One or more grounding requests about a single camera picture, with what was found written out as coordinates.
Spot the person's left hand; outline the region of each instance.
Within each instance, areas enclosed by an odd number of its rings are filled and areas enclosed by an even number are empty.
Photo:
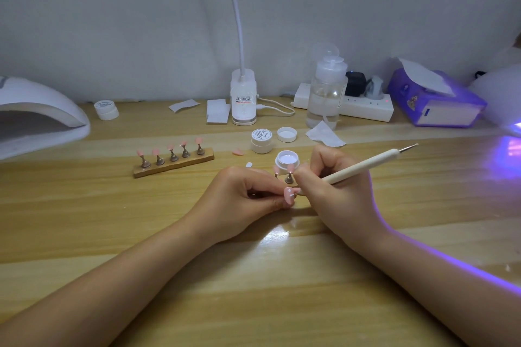
[[[247,167],[227,167],[210,183],[185,218],[210,244],[231,239],[262,216],[291,207],[284,184],[273,174]]]

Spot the hand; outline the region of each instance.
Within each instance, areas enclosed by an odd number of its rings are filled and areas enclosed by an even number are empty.
[[[387,229],[374,202],[369,172],[334,186],[321,180],[355,163],[355,159],[340,150],[317,145],[310,165],[298,167],[294,176],[324,224],[357,251],[360,245]]]
[[[213,245],[238,235],[268,213],[290,207],[284,200],[285,187],[268,172],[227,167],[215,176],[185,218],[194,221]]]

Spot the clear liquid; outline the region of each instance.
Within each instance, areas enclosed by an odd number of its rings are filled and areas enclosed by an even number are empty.
[[[312,82],[307,105],[306,125],[310,128],[324,121],[332,130],[339,119],[340,99],[343,94],[343,83],[336,85],[316,81]]]

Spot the white cable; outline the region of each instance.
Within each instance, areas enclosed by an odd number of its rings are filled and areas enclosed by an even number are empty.
[[[288,112],[286,112],[286,111],[282,111],[282,110],[278,109],[277,107],[264,106],[263,104],[258,104],[258,105],[257,105],[257,109],[258,109],[258,110],[262,110],[263,108],[270,108],[270,109],[272,109],[272,110],[277,110],[277,111],[280,112],[280,113],[286,114],[288,117],[291,116],[291,115],[293,115],[293,114],[295,114],[295,110],[294,110],[294,109],[292,109],[291,107],[288,107],[288,106],[284,106],[282,103],[276,102],[275,100],[264,99],[264,98],[261,98],[259,95],[257,95],[257,99],[258,99],[258,100],[262,100],[263,102],[275,103],[275,104],[277,104],[277,105],[279,105],[279,106],[281,106],[281,107],[284,107],[284,108],[286,108],[286,109],[288,109],[288,110],[291,110],[291,112],[288,113]]]
[[[241,77],[244,77],[244,49],[242,45],[242,26],[241,16],[239,15],[239,5],[237,0],[231,0],[233,4],[233,10],[235,11],[235,22],[237,22],[237,33],[239,35],[239,62],[241,64]]]

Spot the dotting tool handle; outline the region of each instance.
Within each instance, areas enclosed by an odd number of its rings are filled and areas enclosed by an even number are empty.
[[[337,182],[345,180],[346,178],[352,177],[358,173],[379,166],[382,163],[396,159],[398,158],[398,155],[400,155],[400,150],[393,148],[392,150],[388,150],[381,154],[375,155],[369,159],[362,160],[361,162],[358,162],[353,166],[349,166],[345,169],[342,169],[336,173],[329,174],[329,176],[324,177],[322,180],[328,182],[329,184],[335,184]]]

